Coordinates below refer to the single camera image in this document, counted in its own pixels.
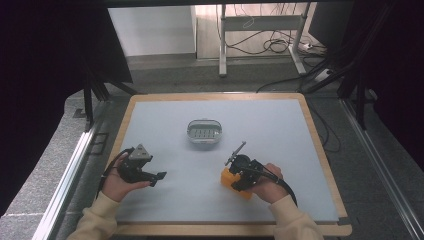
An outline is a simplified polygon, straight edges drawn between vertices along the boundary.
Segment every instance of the beige sleeve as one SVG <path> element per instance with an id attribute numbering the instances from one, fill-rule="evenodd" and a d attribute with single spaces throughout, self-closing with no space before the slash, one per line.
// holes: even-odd
<path id="1" fill-rule="evenodd" d="M 115 232 L 116 210 L 119 203 L 111 200 L 102 192 L 90 208 L 83 210 L 77 229 L 67 239 L 107 239 Z"/>
<path id="2" fill-rule="evenodd" d="M 269 207 L 276 220 L 274 238 L 276 240 L 323 240 L 322 233 L 308 214 L 301 212 L 290 195 L 271 204 Z"/>

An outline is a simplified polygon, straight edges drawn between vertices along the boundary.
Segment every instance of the hand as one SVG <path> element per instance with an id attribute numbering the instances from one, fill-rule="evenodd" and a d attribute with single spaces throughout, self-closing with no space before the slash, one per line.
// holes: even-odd
<path id="1" fill-rule="evenodd" d="M 128 153 L 124 153 L 118 158 L 118 160 L 116 160 L 103 185 L 103 194 L 115 202 L 121 202 L 122 199 L 124 199 L 124 197 L 132 190 L 145 188 L 150 185 L 150 182 L 127 183 L 119 176 L 117 167 L 127 155 Z"/>
<path id="2" fill-rule="evenodd" d="M 277 175 L 278 178 L 283 179 L 283 174 L 281 173 L 281 169 L 279 167 L 272 163 L 268 163 L 265 165 L 265 168 Z M 260 177 L 259 181 L 250 189 L 250 191 L 258 195 L 258 197 L 265 202 L 271 204 L 289 195 L 286 189 L 267 177 Z"/>

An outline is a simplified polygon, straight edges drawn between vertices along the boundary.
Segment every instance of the white wall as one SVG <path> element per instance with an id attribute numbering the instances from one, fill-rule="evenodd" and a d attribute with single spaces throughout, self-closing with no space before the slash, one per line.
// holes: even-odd
<path id="1" fill-rule="evenodd" d="M 196 52 L 194 6 L 111 8 L 125 56 Z"/>

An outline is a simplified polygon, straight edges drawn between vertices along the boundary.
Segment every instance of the metal stand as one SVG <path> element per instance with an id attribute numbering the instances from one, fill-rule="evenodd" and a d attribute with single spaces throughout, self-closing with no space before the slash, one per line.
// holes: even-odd
<path id="1" fill-rule="evenodd" d="M 394 6 L 394 1 L 388 1 L 383 4 L 381 10 L 378 13 L 377 19 L 372 25 L 368 35 L 361 48 L 358 50 L 358 53 L 354 59 L 345 67 L 339 71 L 328 76 L 326 79 L 322 80 L 318 84 L 309 87 L 304 93 L 313 93 L 324 86 L 334 82 L 342 76 L 345 76 L 345 79 L 341 83 L 337 94 L 340 98 L 349 98 L 353 90 L 356 87 L 357 91 L 357 103 L 356 103 L 356 120 L 365 129 L 364 123 L 364 105 L 365 105 L 365 79 L 361 76 L 360 67 L 363 62 L 365 55 L 367 54 L 369 48 L 377 37 L 378 32 L 382 28 L 385 20 L 390 14 L 391 9 Z"/>
<path id="2" fill-rule="evenodd" d="M 93 71 L 90 69 L 84 55 L 81 53 L 79 48 L 75 45 L 74 38 L 72 34 L 66 29 L 62 29 L 62 38 L 66 43 L 66 46 L 69 48 L 69 53 L 80 63 L 81 71 L 85 73 L 84 79 L 84 107 L 86 114 L 86 126 L 85 132 L 89 132 L 91 127 L 94 125 L 94 116 L 93 116 L 93 104 L 92 104 L 92 95 L 94 95 L 99 101 L 109 100 L 109 91 L 107 90 L 104 82 L 95 76 Z M 107 82 L 116 86 L 117 88 L 125 91 L 130 95 L 138 94 L 138 92 L 125 84 L 115 81 L 113 79 L 107 78 L 107 76 L 101 76 L 103 79 L 107 79 Z"/>
<path id="3" fill-rule="evenodd" d="M 299 58 L 297 51 L 300 38 L 302 37 L 303 29 L 307 19 L 309 7 L 311 3 L 308 2 L 302 15 L 289 15 L 289 16 L 235 16 L 226 17 L 226 5 L 222 5 L 221 9 L 221 47 L 219 54 L 219 76 L 227 76 L 227 57 L 226 57 L 226 43 L 225 32 L 231 31 L 275 31 L 275 30 L 295 30 L 296 37 L 293 44 L 290 44 L 289 51 L 296 65 L 299 75 L 306 74 L 305 67 Z M 245 27 L 245 23 L 255 18 L 255 23 L 249 27 Z"/>

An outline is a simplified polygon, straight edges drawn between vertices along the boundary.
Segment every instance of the black cable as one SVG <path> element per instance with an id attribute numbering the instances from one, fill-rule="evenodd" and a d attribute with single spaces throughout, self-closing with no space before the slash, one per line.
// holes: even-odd
<path id="1" fill-rule="evenodd" d="M 283 11 L 284 11 L 285 6 L 286 6 L 286 3 L 283 3 L 283 7 L 281 8 L 280 15 L 283 15 Z"/>
<path id="2" fill-rule="evenodd" d="M 323 142 L 322 142 L 324 150 L 327 151 L 327 152 L 333 152 L 333 153 L 340 152 L 342 144 L 341 144 L 340 138 L 337 136 L 336 132 L 333 130 L 333 128 L 330 126 L 330 124 L 328 124 L 327 121 L 325 121 L 325 119 L 318 113 L 318 111 L 316 110 L 316 108 L 313 106 L 312 103 L 308 102 L 307 104 L 308 104 L 309 109 L 319 118 L 319 120 L 324 125 L 325 132 L 326 132 L 325 138 L 323 139 Z M 336 147 L 335 150 L 325 148 L 325 146 L 327 145 L 329 138 L 330 138 L 330 132 L 334 135 L 334 137 L 336 138 L 336 141 L 337 141 L 337 147 Z"/>
<path id="3" fill-rule="evenodd" d="M 102 176 L 100 177 L 100 183 L 99 187 L 97 188 L 97 194 L 96 198 L 99 196 L 100 191 L 103 189 L 103 185 L 105 184 L 107 176 L 109 176 L 110 171 L 112 171 L 113 166 L 115 165 L 115 162 L 122 156 L 124 153 L 130 154 L 132 151 L 134 151 L 134 148 L 128 148 L 120 152 L 107 166 L 106 170 L 103 172 Z"/>
<path id="4" fill-rule="evenodd" d="M 305 56 L 305 57 L 303 57 L 302 58 L 303 64 L 305 64 L 306 66 L 311 67 L 311 68 L 315 67 L 316 65 L 312 65 L 312 64 L 310 64 L 310 63 L 308 63 L 306 61 L 306 59 L 309 59 L 309 58 L 316 58 L 316 57 L 314 57 L 314 56 Z"/>
<path id="5" fill-rule="evenodd" d="M 221 35 L 220 35 L 220 32 L 219 32 L 219 25 L 218 25 L 218 7 L 217 6 L 216 6 L 216 18 L 217 18 L 216 26 L 217 26 L 218 36 L 221 39 Z M 311 82 L 319 74 L 319 70 L 324 69 L 332 61 L 342 59 L 343 57 L 345 57 L 346 55 L 349 55 L 351 53 L 351 51 L 353 49 L 353 46 L 357 43 L 357 41 L 360 39 L 360 37 L 362 36 L 362 34 L 365 32 L 365 30 L 371 25 L 371 23 L 372 23 L 371 20 L 372 19 L 370 19 L 367 22 L 367 24 L 364 25 L 364 27 L 360 29 L 360 31 L 357 31 L 356 34 L 354 35 L 354 37 L 352 39 L 350 39 L 345 45 L 343 45 L 341 48 L 339 48 L 335 52 L 333 52 L 331 54 L 327 54 L 326 58 L 322 62 L 320 62 L 319 64 L 317 64 L 306 75 L 299 76 L 299 77 L 296 77 L 296 78 L 283 79 L 283 80 L 279 80 L 279 81 L 276 81 L 276 82 L 265 84 L 265 85 L 261 86 L 260 88 L 258 88 L 258 90 L 256 91 L 256 93 L 260 92 L 263 88 L 265 88 L 267 86 L 278 84 L 278 83 L 281 83 L 281 82 L 286 82 L 286 81 L 293 81 L 293 80 L 303 80 L 303 81 L 300 82 L 299 87 L 298 87 L 298 89 L 296 91 L 297 92 L 300 92 L 300 93 L 304 93 L 303 86 L 305 85 L 305 83 Z M 280 31 L 278 31 L 278 32 L 281 33 L 282 35 L 288 36 L 289 43 L 290 43 L 291 39 L 293 39 L 293 37 L 291 37 L 291 35 L 287 35 L 287 34 L 282 33 Z M 265 47 L 265 50 L 264 51 L 261 51 L 259 53 L 250 53 L 250 52 L 247 52 L 247 51 L 244 51 L 244 50 L 241 50 L 239 48 L 234 47 L 235 45 L 237 45 L 239 43 L 236 43 L 236 44 L 233 44 L 233 45 L 228 45 L 225 42 L 225 44 L 227 46 L 229 46 L 230 48 L 234 48 L 234 49 L 239 50 L 239 51 L 242 51 L 242 52 L 244 52 L 246 54 L 260 54 L 260 53 L 266 52 L 269 49 L 272 49 L 272 47 L 271 48 L 266 48 Z"/>
<path id="6" fill-rule="evenodd" d="M 219 15 L 218 14 L 218 6 L 215 7 L 215 13 L 216 13 L 216 29 L 217 29 L 217 32 L 218 32 L 218 37 L 221 40 L 221 33 L 219 31 L 219 24 L 218 24 L 218 15 Z M 258 54 L 262 54 L 262 53 L 267 52 L 267 51 L 271 51 L 271 52 L 274 52 L 274 53 L 283 53 L 283 52 L 285 52 L 288 49 L 288 45 L 285 46 L 285 48 L 283 50 L 279 50 L 278 51 L 278 50 L 273 49 L 273 46 L 275 46 L 275 45 L 282 45 L 282 43 L 287 42 L 286 40 L 272 39 L 272 37 L 274 36 L 275 32 L 279 32 L 281 34 L 284 34 L 284 33 L 280 32 L 280 31 L 273 31 L 273 33 L 272 33 L 272 35 L 270 37 L 270 40 L 267 40 L 267 41 L 265 41 L 263 43 L 263 48 L 264 48 L 263 51 L 260 51 L 260 52 L 248 52 L 248 51 L 242 50 L 242 49 L 240 49 L 238 47 L 235 47 L 235 46 L 237 46 L 237 45 L 239 45 L 239 44 L 241 44 L 241 43 L 249 40 L 250 38 L 252 38 L 252 37 L 254 37 L 256 35 L 261 34 L 261 33 L 265 33 L 265 32 L 270 32 L 270 31 L 259 31 L 259 32 L 256 32 L 256 33 L 250 35 L 249 37 L 247 37 L 247 38 L 245 38 L 245 39 L 243 39 L 243 40 L 241 40 L 239 42 L 236 42 L 234 44 L 228 44 L 225 41 L 225 45 L 228 48 L 236 49 L 238 51 L 241 51 L 243 53 L 250 54 L 250 55 L 258 55 Z"/>
<path id="7" fill-rule="evenodd" d="M 312 47 L 314 47 L 314 48 L 324 48 L 324 49 L 327 49 L 327 47 L 326 47 L 326 46 L 312 45 Z"/>
<path id="8" fill-rule="evenodd" d="M 348 65 L 339 69 L 338 71 L 334 72 L 333 74 L 328 76 L 326 79 L 324 79 L 324 80 L 316 83 L 315 85 L 307 88 L 305 91 L 303 91 L 303 89 L 302 89 L 302 92 L 303 93 L 313 93 L 313 92 L 321 89 L 322 87 L 328 85 L 329 83 L 334 82 L 335 80 L 344 76 L 346 73 L 351 72 L 353 70 L 353 66 L 355 66 L 354 61 L 350 62 Z"/>
<path id="9" fill-rule="evenodd" d="M 290 196 L 293 199 L 293 202 L 297 206 L 296 195 L 294 194 L 293 189 L 284 181 L 284 179 L 279 178 L 273 172 L 271 172 L 270 170 L 268 170 L 262 163 L 259 163 L 259 164 L 262 166 L 263 169 L 267 170 L 268 172 L 258 171 L 256 169 L 251 169 L 251 168 L 246 168 L 246 167 L 241 167 L 241 166 L 238 166 L 238 168 L 240 168 L 241 170 L 244 170 L 245 172 L 254 172 L 254 173 L 257 173 L 257 174 L 259 174 L 261 176 L 264 176 L 264 177 L 267 177 L 267 178 L 271 179 L 274 183 L 276 183 L 276 184 L 280 185 L 281 187 L 283 187 L 287 191 L 287 193 L 290 194 Z"/>

